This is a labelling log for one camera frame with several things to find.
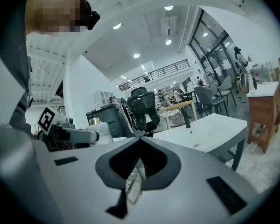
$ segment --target glass window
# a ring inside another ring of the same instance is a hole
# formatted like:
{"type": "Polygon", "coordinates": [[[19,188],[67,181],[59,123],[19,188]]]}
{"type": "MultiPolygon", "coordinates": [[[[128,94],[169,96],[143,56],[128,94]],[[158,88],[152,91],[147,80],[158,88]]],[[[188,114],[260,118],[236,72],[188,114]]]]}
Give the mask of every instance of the glass window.
{"type": "Polygon", "coordinates": [[[221,27],[221,25],[215,19],[213,19],[207,12],[203,13],[202,20],[206,24],[207,28],[211,29],[217,37],[219,37],[224,31],[223,27],[221,27]]]}
{"type": "Polygon", "coordinates": [[[192,40],[191,42],[192,47],[194,48],[194,50],[197,52],[197,54],[199,55],[199,59],[201,57],[203,57],[203,52],[200,48],[200,46],[198,46],[197,42],[195,42],[194,40],[192,40]]]}
{"type": "Polygon", "coordinates": [[[224,69],[223,73],[224,76],[230,76],[231,77],[231,82],[233,83],[236,80],[236,76],[237,74],[234,73],[233,69],[232,69],[232,64],[230,64],[228,57],[226,56],[225,52],[223,51],[223,48],[221,46],[218,46],[215,49],[215,53],[218,57],[218,59],[220,60],[221,63],[221,68],[224,69]]]}
{"type": "Polygon", "coordinates": [[[201,22],[195,34],[196,40],[201,44],[203,49],[207,51],[216,41],[216,38],[201,22]]]}
{"type": "Polygon", "coordinates": [[[228,36],[222,43],[226,47],[227,53],[228,53],[229,57],[231,58],[233,64],[235,64],[234,48],[236,47],[236,45],[235,45],[234,41],[231,39],[230,36],[228,36]]]}
{"type": "Polygon", "coordinates": [[[208,60],[205,60],[205,61],[203,62],[203,65],[204,65],[204,68],[205,68],[205,72],[207,72],[207,71],[212,71],[212,68],[211,68],[210,63],[209,63],[208,60]]]}
{"type": "Polygon", "coordinates": [[[218,63],[217,59],[215,58],[215,56],[213,55],[213,53],[212,53],[212,55],[209,56],[209,60],[212,63],[214,69],[216,69],[217,67],[220,67],[219,63],[218,63]]]}

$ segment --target white table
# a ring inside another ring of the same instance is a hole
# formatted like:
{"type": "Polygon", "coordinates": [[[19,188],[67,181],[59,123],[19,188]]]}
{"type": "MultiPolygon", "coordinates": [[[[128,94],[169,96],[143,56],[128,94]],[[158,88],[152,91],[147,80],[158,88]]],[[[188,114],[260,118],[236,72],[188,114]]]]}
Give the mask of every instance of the white table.
{"type": "Polygon", "coordinates": [[[154,134],[155,139],[193,148],[217,158],[228,152],[234,159],[233,170],[238,167],[246,137],[247,121],[216,113],[192,122],[191,128],[183,125],[154,134]],[[234,154],[229,150],[235,145],[238,147],[234,154]]]}
{"type": "Polygon", "coordinates": [[[253,89],[248,94],[247,97],[268,97],[274,96],[279,82],[265,82],[257,85],[257,90],[253,89]]]}

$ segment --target metal frame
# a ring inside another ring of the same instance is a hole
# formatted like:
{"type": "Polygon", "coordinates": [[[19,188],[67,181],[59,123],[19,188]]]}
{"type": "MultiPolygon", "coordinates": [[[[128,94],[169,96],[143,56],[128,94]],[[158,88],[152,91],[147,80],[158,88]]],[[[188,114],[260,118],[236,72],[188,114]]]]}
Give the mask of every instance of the metal frame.
{"type": "Polygon", "coordinates": [[[130,89],[133,89],[139,85],[145,84],[146,80],[144,79],[144,76],[148,77],[151,80],[155,80],[157,78],[160,78],[162,76],[171,74],[175,71],[182,70],[184,68],[190,67],[190,64],[188,63],[188,60],[182,60],[173,64],[170,64],[168,66],[164,66],[162,68],[159,68],[157,70],[151,71],[147,73],[146,75],[143,75],[141,77],[138,77],[136,79],[133,79],[130,82],[124,83],[119,86],[119,89],[121,91],[127,91],[130,89]]]}

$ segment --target wooden cabinet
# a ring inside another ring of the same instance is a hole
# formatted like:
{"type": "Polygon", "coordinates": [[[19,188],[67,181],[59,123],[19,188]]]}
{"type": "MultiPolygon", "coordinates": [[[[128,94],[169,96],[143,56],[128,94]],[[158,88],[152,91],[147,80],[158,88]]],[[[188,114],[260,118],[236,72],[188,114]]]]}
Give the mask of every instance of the wooden cabinet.
{"type": "Polygon", "coordinates": [[[252,93],[250,96],[250,93],[247,94],[250,107],[248,144],[251,142],[258,143],[262,146],[264,153],[268,148],[272,135],[278,130],[280,119],[280,91],[278,82],[274,85],[274,90],[268,89],[267,96],[265,96],[265,89],[262,96],[257,96],[261,94],[261,92],[254,92],[254,94],[252,93]],[[264,126],[263,131],[258,135],[258,137],[255,137],[252,134],[253,123],[259,123],[264,126]]]}

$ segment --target person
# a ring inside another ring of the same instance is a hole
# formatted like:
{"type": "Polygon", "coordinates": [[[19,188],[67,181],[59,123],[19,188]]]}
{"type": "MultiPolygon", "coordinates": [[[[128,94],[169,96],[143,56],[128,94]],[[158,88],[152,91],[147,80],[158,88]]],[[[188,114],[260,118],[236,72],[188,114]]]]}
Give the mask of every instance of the person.
{"type": "Polygon", "coordinates": [[[184,94],[184,92],[183,92],[180,88],[178,88],[177,90],[178,90],[178,92],[180,92],[181,94],[184,94]]]}
{"type": "Polygon", "coordinates": [[[200,85],[200,86],[204,86],[203,80],[200,79],[199,77],[197,77],[197,83],[198,83],[198,85],[200,85]]]}
{"type": "Polygon", "coordinates": [[[247,79],[249,77],[249,68],[248,68],[248,63],[249,61],[246,60],[243,55],[241,54],[241,49],[238,47],[234,48],[234,53],[235,53],[235,65],[240,73],[240,80],[241,80],[241,86],[245,87],[247,83],[247,79]]]}
{"type": "Polygon", "coordinates": [[[180,93],[177,89],[174,89],[174,90],[173,90],[173,94],[174,94],[175,100],[176,100],[178,103],[183,101],[182,93],[180,93]]]}
{"type": "Polygon", "coordinates": [[[164,95],[162,94],[161,90],[158,90],[158,96],[159,96],[161,105],[164,106],[164,107],[167,107],[168,104],[165,101],[164,95]]]}
{"type": "Polygon", "coordinates": [[[81,31],[83,28],[91,30],[100,16],[91,10],[86,0],[17,0],[16,2],[16,5],[10,6],[9,11],[3,13],[5,17],[3,17],[4,24],[0,26],[0,57],[25,91],[9,124],[32,137],[31,127],[25,120],[31,67],[27,56],[26,36],[31,33],[54,35],[58,32],[81,31]]]}
{"type": "Polygon", "coordinates": [[[116,98],[115,96],[112,96],[109,98],[110,103],[117,103],[123,106],[121,99],[116,98]]]}
{"type": "Polygon", "coordinates": [[[148,76],[143,76],[145,83],[149,82],[150,79],[148,78],[148,76]]]}

